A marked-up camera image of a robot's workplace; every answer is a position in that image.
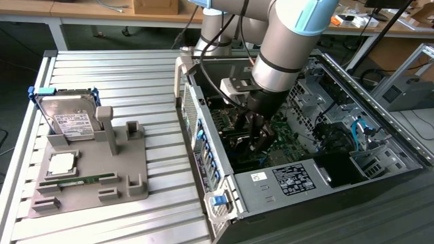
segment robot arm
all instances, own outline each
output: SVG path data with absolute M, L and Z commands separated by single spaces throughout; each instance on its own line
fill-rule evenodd
M 248 92 L 247 111 L 239 112 L 239 121 L 236 122 L 239 128 L 248 122 L 249 149 L 253 151 L 267 150 L 275 140 L 275 133 L 269 128 L 271 117 L 284 102 L 319 36 L 330 24 L 338 0 L 189 1 L 205 8 L 219 9 L 249 18 L 244 21 L 249 24 L 256 20 L 256 26 L 251 24 L 245 26 L 247 30 L 243 29 L 243 32 L 248 33 L 248 38 L 255 41 L 261 39 L 264 26 L 268 22 L 260 53 L 251 72 L 251 83 L 259 89 Z M 204 10 L 201 37 L 196 46 L 199 50 L 203 50 L 209 43 L 211 35 L 215 36 L 220 30 L 220 11 Z M 219 52 L 216 54 L 205 53 L 205 55 L 229 54 L 229 44 L 239 28 L 237 21 L 231 22 L 231 25 L 232 27 L 227 28 L 220 35 L 219 43 L 213 45 L 217 46 L 215 50 L 220 48 Z M 221 82 L 220 90 L 227 94 L 229 89 L 224 86 L 227 83 Z

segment metal slotted table surface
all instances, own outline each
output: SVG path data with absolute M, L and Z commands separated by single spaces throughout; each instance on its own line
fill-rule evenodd
M 13 165 L 14 160 L 18 164 L 21 161 L 22 167 L 14 174 L 1 243 L 211 242 L 172 102 L 175 59 L 180 55 L 172 50 L 63 51 L 42 59 L 36 86 L 95 86 L 101 104 L 113 107 L 113 126 L 129 120 L 144 126 L 149 197 L 26 218 L 49 131 L 40 112 L 29 104 L 21 129 L 28 142 L 22 140 L 20 145 L 18 139 L 14 152 L 18 154 L 22 148 L 22 159 L 16 160 L 14 155 L 10 162 Z

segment motherboard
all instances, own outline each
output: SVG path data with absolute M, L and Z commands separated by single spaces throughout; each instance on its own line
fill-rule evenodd
M 302 158 L 307 151 L 303 149 L 280 112 L 271 120 L 271 127 L 278 137 L 268 150 L 259 153 L 249 151 L 244 154 L 235 152 L 233 145 L 248 137 L 247 126 L 243 131 L 235 131 L 236 114 L 236 108 L 211 110 L 215 127 L 236 173 L 296 162 Z

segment floor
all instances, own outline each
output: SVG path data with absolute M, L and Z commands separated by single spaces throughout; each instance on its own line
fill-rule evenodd
M 85 25 L 65 25 L 65 36 L 71 50 L 125 50 L 125 49 L 169 49 L 180 31 L 176 28 L 129 27 L 129 37 L 121 34 L 120 26 L 99 26 L 105 35 L 101 38 L 92 36 L 91 27 Z M 189 29 L 181 40 L 181 45 L 195 45 L 200 36 L 197 29 Z M 347 43 L 355 43 L 356 37 L 350 37 Z M 332 47 L 318 48 L 331 54 L 335 60 L 344 63 L 354 55 L 342 43 L 343 36 L 323 36 L 323 46 L 332 43 Z M 28 105 L 26 89 L 33 85 L 36 70 L 38 69 L 44 50 L 56 49 L 48 26 L 36 23 L 0 22 L 0 129 L 9 132 L 9 136 L 0 148 L 0 153 L 12 148 L 20 132 L 21 121 Z M 366 60 L 360 69 L 375 65 Z M 12 152 L 0 156 L 0 173 L 8 170 Z

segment light blue robot arm cap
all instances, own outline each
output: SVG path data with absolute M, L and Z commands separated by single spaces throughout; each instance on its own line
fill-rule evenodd
M 211 0 L 188 0 L 188 1 L 207 9 L 211 8 Z
M 276 0 L 278 17 L 296 34 L 316 36 L 328 27 L 338 2 L 338 0 Z

